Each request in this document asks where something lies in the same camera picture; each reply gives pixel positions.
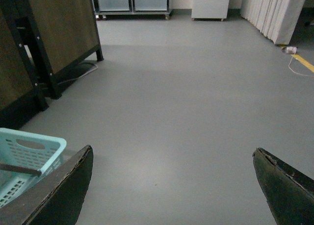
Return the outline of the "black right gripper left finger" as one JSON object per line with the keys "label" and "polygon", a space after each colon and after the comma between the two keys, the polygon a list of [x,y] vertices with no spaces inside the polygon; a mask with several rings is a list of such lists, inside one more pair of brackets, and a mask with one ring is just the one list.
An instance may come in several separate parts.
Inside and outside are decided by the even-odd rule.
{"label": "black right gripper left finger", "polygon": [[90,184],[93,149],[83,147],[0,210],[2,225],[74,225]]}

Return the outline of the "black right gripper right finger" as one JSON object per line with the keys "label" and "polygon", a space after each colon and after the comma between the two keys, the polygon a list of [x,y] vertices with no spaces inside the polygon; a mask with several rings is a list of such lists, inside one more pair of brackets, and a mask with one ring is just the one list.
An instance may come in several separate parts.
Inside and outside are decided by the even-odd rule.
{"label": "black right gripper right finger", "polygon": [[261,190],[276,224],[314,223],[314,180],[263,148],[253,153]]}

